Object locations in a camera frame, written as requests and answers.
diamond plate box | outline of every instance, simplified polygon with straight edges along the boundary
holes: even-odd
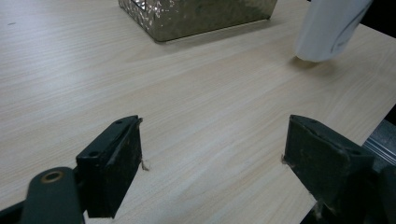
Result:
[[[270,19],[276,0],[119,0],[155,41]]]

white object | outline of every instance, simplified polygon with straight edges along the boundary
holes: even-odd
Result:
[[[312,0],[295,45],[296,56],[326,61],[341,53],[372,0]]]

wooden table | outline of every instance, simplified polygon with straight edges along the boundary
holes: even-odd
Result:
[[[151,170],[88,223],[299,223],[315,201],[280,162],[289,115],[362,144],[396,103],[394,38],[360,26],[326,63],[294,57],[307,7],[156,44],[116,0],[2,1],[0,209],[137,114]]]

